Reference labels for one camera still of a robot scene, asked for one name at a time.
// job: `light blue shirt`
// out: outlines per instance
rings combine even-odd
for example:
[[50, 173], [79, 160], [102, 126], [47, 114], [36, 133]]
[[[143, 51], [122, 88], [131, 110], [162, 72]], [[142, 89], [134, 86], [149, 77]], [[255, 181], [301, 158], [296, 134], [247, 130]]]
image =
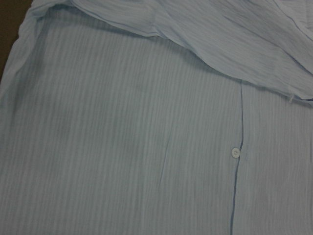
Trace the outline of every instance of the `light blue shirt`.
[[0, 234], [312, 235], [311, 12], [34, 1], [0, 85]]

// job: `light blue fabric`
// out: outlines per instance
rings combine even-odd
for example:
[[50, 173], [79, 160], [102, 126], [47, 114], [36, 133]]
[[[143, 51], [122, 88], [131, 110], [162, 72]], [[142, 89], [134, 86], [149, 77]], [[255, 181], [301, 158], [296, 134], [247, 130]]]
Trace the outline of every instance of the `light blue fabric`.
[[313, 234], [312, 5], [206, 3], [33, 2], [0, 85], [0, 234]]

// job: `brown surface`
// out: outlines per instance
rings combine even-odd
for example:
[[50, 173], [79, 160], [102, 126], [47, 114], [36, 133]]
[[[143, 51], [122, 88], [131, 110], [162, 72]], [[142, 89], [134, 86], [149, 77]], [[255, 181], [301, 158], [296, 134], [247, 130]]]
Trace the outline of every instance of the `brown surface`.
[[32, 0], [0, 0], [0, 81], [11, 47]]

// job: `textured fabric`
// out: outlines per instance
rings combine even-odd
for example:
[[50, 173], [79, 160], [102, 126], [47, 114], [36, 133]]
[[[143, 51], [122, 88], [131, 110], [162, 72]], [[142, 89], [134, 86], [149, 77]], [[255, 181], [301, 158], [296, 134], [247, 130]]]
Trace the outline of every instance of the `textured fabric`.
[[0, 234], [312, 235], [310, 103], [205, 62], [35, 1], [0, 86]]

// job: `button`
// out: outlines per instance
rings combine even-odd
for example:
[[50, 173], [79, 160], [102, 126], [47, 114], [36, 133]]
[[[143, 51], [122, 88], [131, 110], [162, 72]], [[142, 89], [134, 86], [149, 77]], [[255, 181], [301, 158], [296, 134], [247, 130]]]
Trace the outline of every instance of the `button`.
[[240, 150], [238, 148], [233, 148], [231, 150], [231, 155], [234, 157], [234, 158], [239, 158], [240, 156]]

